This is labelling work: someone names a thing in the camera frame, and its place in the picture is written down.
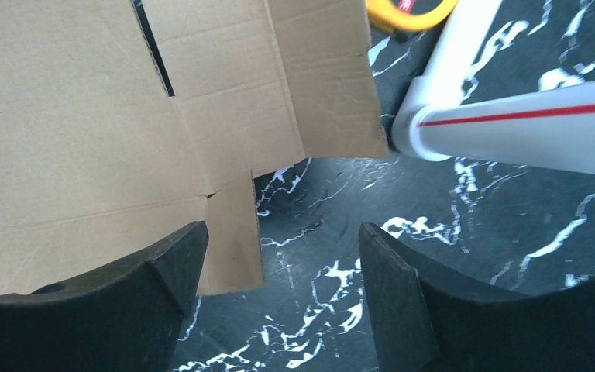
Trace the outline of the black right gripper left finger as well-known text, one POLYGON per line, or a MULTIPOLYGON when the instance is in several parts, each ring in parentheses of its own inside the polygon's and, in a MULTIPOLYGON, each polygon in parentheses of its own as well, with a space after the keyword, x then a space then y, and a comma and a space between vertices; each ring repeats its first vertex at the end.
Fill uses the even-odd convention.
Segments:
POLYGON ((193 310, 204 222, 102 267, 0 295, 0 371, 167 371, 193 310))

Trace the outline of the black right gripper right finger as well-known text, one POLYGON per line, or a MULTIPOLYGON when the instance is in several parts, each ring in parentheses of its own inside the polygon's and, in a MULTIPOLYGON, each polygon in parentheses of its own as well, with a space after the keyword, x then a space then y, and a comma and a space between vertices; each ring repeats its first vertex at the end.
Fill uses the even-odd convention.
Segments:
POLYGON ((478 281, 359 228, 382 371, 595 371, 595 277, 526 295, 478 281))

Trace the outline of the brown cardboard box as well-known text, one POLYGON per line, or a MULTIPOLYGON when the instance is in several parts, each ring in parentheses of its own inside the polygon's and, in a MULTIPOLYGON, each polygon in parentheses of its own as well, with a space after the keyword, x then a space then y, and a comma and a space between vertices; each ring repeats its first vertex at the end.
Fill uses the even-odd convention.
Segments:
POLYGON ((253 179, 385 158, 362 1, 0 1, 0 295, 208 225, 197 292, 264 284, 253 179))

